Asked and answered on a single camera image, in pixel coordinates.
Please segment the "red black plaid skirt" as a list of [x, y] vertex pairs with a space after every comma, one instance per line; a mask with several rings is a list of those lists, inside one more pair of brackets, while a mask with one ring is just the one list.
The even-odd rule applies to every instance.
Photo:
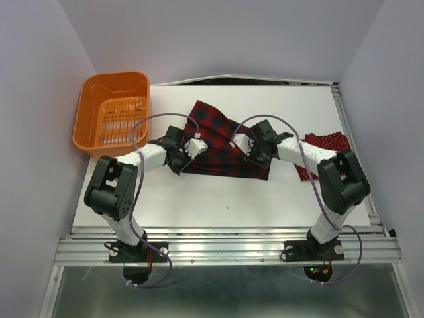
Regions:
[[208, 149], [196, 156], [195, 160], [183, 170], [188, 174], [252, 178], [267, 180], [270, 169], [262, 168], [244, 159], [244, 154], [230, 145], [233, 131], [238, 123], [227, 118], [217, 108], [196, 101], [191, 113], [200, 128], [201, 138]]

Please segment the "red polka dot skirt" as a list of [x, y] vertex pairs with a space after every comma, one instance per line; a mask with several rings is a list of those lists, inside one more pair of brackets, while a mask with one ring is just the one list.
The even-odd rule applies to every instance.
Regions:
[[[351, 150], [348, 138], [342, 132], [334, 132], [329, 135], [316, 135], [314, 133], [310, 133], [306, 134], [302, 141], [313, 146], [317, 146], [325, 150], [333, 150], [335, 152], [340, 152], [342, 150]], [[297, 165], [295, 165], [295, 168], [302, 182], [309, 180], [309, 176], [305, 168], [302, 168], [301, 166]]]

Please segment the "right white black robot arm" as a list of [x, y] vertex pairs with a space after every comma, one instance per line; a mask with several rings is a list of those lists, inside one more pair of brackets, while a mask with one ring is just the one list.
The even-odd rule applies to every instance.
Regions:
[[291, 162], [304, 168], [310, 178], [318, 177], [311, 185], [321, 214], [305, 240], [286, 245], [290, 252], [287, 259], [302, 253], [320, 258], [332, 251], [348, 215], [371, 192], [356, 154], [350, 149], [336, 152], [314, 146], [302, 141], [295, 131], [278, 134], [267, 120], [252, 126], [250, 133], [232, 137], [246, 160], [263, 168], [273, 159]]

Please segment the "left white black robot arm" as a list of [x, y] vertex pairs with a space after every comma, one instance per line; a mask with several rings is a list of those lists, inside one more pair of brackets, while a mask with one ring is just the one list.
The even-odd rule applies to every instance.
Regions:
[[106, 242], [110, 263], [146, 262], [151, 256], [147, 233], [134, 217], [144, 173], [167, 165], [179, 174], [197, 155], [189, 150], [183, 130], [169, 126], [158, 140], [120, 157], [98, 159], [84, 195], [84, 204], [100, 215], [117, 239]]

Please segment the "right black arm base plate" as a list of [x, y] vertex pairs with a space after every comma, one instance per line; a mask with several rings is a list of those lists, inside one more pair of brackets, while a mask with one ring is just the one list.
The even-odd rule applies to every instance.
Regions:
[[323, 262], [324, 260], [341, 261], [345, 259], [341, 241], [334, 239], [325, 244], [313, 240], [288, 240], [280, 256], [284, 262]]

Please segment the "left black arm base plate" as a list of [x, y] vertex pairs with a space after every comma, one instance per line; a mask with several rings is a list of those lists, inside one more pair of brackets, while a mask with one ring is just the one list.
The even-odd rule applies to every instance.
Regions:
[[109, 251], [108, 261], [112, 264], [124, 263], [166, 263], [166, 259], [157, 251], [152, 250], [145, 244], [130, 246], [119, 240], [106, 242], [104, 247]]

